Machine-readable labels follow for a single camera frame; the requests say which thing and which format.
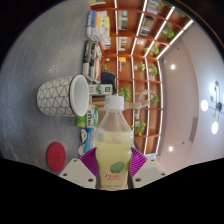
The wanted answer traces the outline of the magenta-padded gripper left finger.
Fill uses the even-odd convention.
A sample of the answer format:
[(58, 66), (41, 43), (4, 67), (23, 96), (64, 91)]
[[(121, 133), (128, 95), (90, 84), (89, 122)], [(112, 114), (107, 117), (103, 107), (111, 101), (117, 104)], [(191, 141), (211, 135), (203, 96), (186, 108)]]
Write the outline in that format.
[(80, 159), (73, 158), (60, 173), (64, 178), (84, 188), (95, 189), (98, 176), (96, 149), (92, 148)]

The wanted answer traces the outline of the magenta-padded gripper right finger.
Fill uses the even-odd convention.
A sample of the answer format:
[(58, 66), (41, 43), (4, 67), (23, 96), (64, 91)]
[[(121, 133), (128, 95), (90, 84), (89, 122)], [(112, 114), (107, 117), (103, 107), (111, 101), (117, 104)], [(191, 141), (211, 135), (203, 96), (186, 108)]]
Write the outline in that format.
[(135, 148), (131, 148), (131, 152), (129, 173), (134, 188), (143, 187), (167, 176), (167, 172), (156, 159), (148, 159), (142, 152)]

